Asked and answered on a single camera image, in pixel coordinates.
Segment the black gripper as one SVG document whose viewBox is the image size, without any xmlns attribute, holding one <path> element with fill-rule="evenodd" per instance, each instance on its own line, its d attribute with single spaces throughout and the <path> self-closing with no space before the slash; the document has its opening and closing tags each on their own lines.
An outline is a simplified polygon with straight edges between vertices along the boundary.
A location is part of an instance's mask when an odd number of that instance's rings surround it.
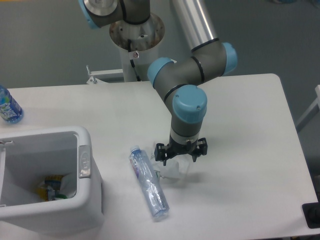
<svg viewBox="0 0 320 240">
<path fill-rule="evenodd" d="M 205 137 L 194 142 L 187 140 L 185 143 L 180 144 L 170 136 L 167 145 L 164 145 L 163 143 L 156 144 L 154 157 L 156 162 L 162 162 L 163 166 L 166 166 L 167 160 L 178 155 L 191 155 L 192 161 L 196 162 L 198 157 L 207 155 L 207 152 L 208 143 Z"/>
</svg>

